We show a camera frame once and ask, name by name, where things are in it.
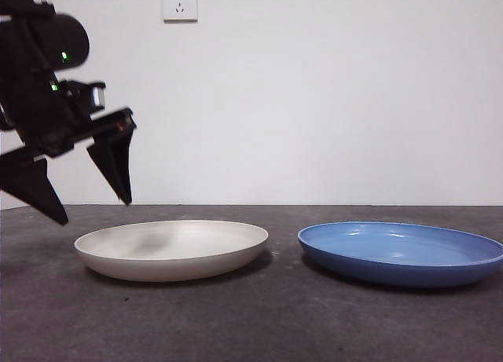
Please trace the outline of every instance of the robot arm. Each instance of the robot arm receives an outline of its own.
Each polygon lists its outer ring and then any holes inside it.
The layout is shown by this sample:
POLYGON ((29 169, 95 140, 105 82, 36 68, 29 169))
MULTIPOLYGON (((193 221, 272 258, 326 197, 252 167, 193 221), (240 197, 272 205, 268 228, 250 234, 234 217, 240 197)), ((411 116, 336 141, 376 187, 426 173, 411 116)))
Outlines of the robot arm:
POLYGON ((129 144, 136 128, 129 108, 100 118, 105 84, 58 81, 89 54, 83 26, 47 3, 0 0, 0 130, 24 146, 0 156, 0 189, 60 224, 68 217, 47 178, 44 155, 56 158, 92 137, 87 150, 117 196, 131 202, 129 144))

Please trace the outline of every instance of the wall socket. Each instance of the wall socket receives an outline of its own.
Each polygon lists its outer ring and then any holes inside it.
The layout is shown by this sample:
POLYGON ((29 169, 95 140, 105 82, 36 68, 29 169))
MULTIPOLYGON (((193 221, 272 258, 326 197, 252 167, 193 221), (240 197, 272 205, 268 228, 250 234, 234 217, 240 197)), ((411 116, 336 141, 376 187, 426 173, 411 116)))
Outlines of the wall socket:
POLYGON ((197 0, 163 0, 163 19, 170 21, 197 21, 197 0))

